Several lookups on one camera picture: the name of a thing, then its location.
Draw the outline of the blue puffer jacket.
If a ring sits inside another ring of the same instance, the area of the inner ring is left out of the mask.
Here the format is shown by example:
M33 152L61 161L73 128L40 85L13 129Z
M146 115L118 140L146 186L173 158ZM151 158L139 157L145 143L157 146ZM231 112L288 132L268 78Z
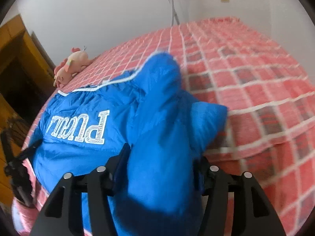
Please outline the blue puffer jacket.
M159 52L105 84L58 92L31 137L43 142L30 162L52 192L65 173L90 173L128 144L122 186L109 198L118 234L196 235L202 207L193 166L226 118L227 107L184 91L179 65Z

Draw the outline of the black chair by door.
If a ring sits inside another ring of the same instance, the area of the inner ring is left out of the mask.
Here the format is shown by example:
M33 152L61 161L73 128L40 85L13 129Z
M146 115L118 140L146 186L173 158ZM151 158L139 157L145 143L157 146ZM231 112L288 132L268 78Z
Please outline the black chair by door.
M11 117L7 120L8 136L20 148L29 132L30 125L22 118Z

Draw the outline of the pink plush unicorn toy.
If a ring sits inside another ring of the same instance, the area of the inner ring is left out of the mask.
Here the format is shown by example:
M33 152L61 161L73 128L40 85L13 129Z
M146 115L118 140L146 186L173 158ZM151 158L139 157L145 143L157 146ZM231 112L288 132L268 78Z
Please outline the pink plush unicorn toy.
M60 88L67 85L73 77L86 69L92 63L84 49L72 48L69 57L65 58L60 65L54 69L54 83L53 86Z

